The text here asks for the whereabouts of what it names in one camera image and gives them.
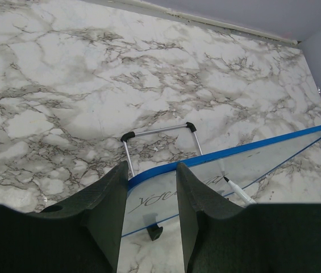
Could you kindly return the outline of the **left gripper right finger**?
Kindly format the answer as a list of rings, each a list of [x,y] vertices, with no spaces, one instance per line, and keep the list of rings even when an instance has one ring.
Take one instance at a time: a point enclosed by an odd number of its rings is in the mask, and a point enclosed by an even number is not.
[[[176,169],[186,272],[321,272],[321,204],[240,207]]]

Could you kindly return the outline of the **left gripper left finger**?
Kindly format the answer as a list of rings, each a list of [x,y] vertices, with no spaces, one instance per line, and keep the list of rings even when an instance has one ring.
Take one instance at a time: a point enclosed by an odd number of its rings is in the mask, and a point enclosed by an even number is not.
[[[39,213],[0,204],[0,272],[115,272],[128,164]]]

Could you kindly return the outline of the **white whiteboard marker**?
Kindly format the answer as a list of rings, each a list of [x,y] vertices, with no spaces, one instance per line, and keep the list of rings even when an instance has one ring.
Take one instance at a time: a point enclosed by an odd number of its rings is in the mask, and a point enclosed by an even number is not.
[[[247,195],[238,185],[236,185],[233,181],[224,177],[227,184],[231,187],[234,193],[247,205],[256,204],[256,201]]]

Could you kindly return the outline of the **blue framed whiteboard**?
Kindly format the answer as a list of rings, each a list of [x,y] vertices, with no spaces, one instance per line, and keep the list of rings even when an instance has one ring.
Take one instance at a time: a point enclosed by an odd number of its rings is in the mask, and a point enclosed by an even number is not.
[[[223,197],[234,193],[225,179],[245,189],[321,140],[321,125],[183,160],[193,174]],[[122,237],[178,215],[177,163],[157,166],[129,180]]]

